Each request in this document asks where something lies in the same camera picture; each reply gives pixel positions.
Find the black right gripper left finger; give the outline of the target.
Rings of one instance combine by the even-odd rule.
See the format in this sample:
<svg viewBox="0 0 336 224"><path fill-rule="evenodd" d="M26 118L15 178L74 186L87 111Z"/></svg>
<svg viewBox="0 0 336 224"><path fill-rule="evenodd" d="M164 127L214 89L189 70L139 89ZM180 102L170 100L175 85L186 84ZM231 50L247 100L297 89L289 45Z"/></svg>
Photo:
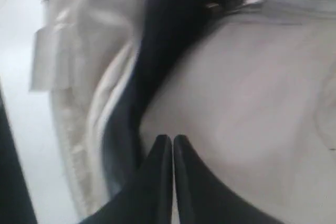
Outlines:
<svg viewBox="0 0 336 224"><path fill-rule="evenodd" d="M167 135L158 135L136 175L111 201L82 222L171 223L172 200L172 142Z"/></svg>

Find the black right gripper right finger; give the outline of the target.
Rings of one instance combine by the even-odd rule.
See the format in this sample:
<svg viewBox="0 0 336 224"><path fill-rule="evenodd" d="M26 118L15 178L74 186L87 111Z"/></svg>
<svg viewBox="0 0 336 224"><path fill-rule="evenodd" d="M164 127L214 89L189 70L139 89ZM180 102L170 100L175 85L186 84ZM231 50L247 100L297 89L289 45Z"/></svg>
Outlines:
<svg viewBox="0 0 336 224"><path fill-rule="evenodd" d="M181 223L278 223L224 185L201 160L187 136L175 137L173 154Z"/></svg>

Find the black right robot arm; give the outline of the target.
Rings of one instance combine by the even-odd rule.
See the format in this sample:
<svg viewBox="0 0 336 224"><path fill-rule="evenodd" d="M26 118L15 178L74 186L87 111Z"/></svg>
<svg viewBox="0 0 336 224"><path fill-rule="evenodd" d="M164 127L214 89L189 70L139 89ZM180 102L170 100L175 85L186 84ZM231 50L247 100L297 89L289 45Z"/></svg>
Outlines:
<svg viewBox="0 0 336 224"><path fill-rule="evenodd" d="M221 183L184 135L174 140L157 136L136 175L84 223L170 223L173 200L181 223L276 223ZM36 221L7 115L1 109L1 223Z"/></svg>

